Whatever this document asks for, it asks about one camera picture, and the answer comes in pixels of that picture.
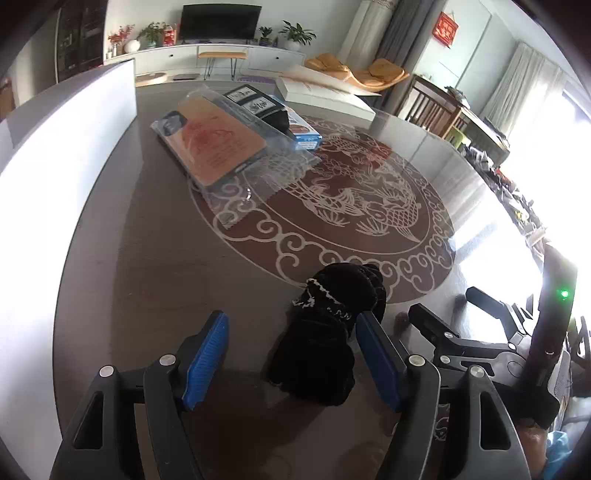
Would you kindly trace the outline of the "red wall hanging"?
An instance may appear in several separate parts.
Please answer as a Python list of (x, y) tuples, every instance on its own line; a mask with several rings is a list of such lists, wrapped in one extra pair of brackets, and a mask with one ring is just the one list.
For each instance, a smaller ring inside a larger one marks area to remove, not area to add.
[(447, 48), (451, 48), (459, 25), (453, 16), (441, 12), (433, 29), (433, 37)]

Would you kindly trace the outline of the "black instruction box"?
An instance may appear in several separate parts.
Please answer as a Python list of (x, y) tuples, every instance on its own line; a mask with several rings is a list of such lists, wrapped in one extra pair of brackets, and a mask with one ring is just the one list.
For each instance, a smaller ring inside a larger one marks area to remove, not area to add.
[(277, 131), (287, 134), (290, 130), (290, 121), (288, 121), (287, 107), (273, 96), (263, 93), (252, 85), (245, 85), (230, 90), (224, 94), (225, 98), (235, 102), (240, 107), (255, 115), (259, 120)]

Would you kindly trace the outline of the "white cardboard box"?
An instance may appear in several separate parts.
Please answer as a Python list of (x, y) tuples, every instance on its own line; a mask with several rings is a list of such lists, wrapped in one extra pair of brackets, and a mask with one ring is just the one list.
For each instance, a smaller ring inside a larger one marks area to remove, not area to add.
[(1, 441), (29, 479), (61, 443), (53, 335), (87, 199), (137, 115), (132, 61), (78, 75), (1, 124)]

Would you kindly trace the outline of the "dark glass display cabinet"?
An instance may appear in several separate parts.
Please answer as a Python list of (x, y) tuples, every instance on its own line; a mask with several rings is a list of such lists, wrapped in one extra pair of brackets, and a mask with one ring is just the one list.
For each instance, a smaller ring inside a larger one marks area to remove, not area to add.
[(103, 64), (107, 0), (69, 0), (58, 12), (55, 77), (60, 83)]

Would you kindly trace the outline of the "white tv cabinet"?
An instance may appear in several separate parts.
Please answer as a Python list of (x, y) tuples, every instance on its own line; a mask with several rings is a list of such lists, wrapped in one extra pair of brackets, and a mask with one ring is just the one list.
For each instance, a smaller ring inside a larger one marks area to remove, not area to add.
[(303, 65), (304, 53), (280, 48), (228, 43), (175, 45), (139, 50), (104, 61), (105, 65), (132, 60), (135, 74), (165, 73), (168, 79), (188, 75), (199, 80), (274, 77), (291, 66)]

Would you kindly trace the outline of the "potted green plant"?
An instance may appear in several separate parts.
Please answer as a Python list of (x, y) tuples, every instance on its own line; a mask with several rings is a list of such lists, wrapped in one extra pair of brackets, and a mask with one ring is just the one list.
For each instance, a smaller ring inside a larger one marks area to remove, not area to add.
[(300, 23), (291, 23), (283, 20), (283, 28), (280, 35), (284, 38), (284, 47), (290, 51), (300, 51), (303, 46), (310, 46), (317, 39), (317, 34), (311, 29), (304, 29)]

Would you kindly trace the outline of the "clear bag with orange card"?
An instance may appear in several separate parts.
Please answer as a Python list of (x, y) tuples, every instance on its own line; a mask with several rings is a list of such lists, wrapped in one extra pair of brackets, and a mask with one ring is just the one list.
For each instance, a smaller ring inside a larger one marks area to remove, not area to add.
[(186, 172), (211, 214), (229, 229), (311, 172), (317, 155), (207, 86), (185, 95), (151, 129)]

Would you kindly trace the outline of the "black television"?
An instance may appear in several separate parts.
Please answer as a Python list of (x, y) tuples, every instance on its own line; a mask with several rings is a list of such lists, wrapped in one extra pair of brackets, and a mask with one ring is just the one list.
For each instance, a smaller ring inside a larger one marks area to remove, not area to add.
[(179, 43), (213, 40), (252, 40), (262, 7), (246, 4), (184, 5), (178, 28)]

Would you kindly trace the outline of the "orange lounge chair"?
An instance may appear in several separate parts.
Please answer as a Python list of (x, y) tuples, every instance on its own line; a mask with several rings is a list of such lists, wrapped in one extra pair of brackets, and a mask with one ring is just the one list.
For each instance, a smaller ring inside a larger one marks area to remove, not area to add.
[(410, 74), (402, 67), (380, 58), (375, 60), (367, 70), (355, 70), (346, 66), (332, 54), (324, 53), (318, 57), (307, 59), (304, 66), (339, 80), (359, 87), (370, 93), (380, 93), (401, 81), (406, 80)]

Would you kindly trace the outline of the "red flowers in vase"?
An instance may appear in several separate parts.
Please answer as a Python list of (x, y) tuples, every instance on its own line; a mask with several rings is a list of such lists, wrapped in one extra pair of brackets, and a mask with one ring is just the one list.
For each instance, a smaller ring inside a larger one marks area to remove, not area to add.
[(133, 28), (133, 24), (127, 24), (124, 26), (120, 26), (117, 31), (110, 33), (108, 35), (108, 41), (110, 43), (110, 51), (112, 57), (115, 57), (120, 53), (123, 45), (129, 39)]

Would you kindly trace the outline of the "wooden bench with hairpin legs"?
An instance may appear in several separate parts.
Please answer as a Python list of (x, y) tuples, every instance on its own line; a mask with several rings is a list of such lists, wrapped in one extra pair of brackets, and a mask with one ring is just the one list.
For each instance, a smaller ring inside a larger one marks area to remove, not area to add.
[(215, 61), (216, 60), (228, 60), (229, 62), (229, 75), (231, 80), (235, 80), (236, 72), (238, 72), (238, 62), (244, 61), (249, 57), (247, 55), (247, 50), (201, 50), (197, 51), (197, 59), (198, 60), (205, 60), (205, 72), (204, 72), (204, 79), (208, 80), (211, 79), (211, 76), (214, 71)]

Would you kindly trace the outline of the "flat white box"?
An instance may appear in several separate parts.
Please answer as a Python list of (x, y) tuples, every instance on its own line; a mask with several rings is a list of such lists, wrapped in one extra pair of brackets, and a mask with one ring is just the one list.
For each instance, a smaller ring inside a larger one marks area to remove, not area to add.
[(351, 93), (284, 77), (276, 78), (276, 87), (287, 102), (323, 108), (366, 121), (373, 121), (376, 116), (367, 103)]

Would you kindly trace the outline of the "black sock bundle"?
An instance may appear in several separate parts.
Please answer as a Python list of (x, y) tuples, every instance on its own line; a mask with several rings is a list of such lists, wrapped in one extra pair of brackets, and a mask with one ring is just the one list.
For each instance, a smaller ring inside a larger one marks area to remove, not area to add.
[(387, 292), (374, 264), (332, 263), (308, 278), (270, 352), (266, 381), (297, 401), (345, 403), (355, 386), (349, 341), (363, 312), (384, 318)]

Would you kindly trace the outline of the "wooden dining chair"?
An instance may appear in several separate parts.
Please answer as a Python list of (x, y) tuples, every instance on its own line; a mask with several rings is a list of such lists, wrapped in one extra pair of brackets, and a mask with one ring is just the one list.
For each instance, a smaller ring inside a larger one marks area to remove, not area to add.
[(464, 105), (447, 91), (414, 75), (394, 115), (440, 138), (460, 119)]

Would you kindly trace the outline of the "blue white carton box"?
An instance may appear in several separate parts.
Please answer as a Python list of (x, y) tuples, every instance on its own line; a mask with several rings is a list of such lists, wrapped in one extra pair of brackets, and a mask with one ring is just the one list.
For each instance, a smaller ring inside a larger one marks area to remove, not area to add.
[(276, 95), (271, 95), (271, 97), (286, 108), (288, 119), (287, 133), (297, 143), (297, 149), (307, 151), (317, 150), (322, 145), (322, 135), (307, 120), (304, 120), (301, 115), (297, 114), (292, 107), (288, 107), (286, 102), (276, 97)]

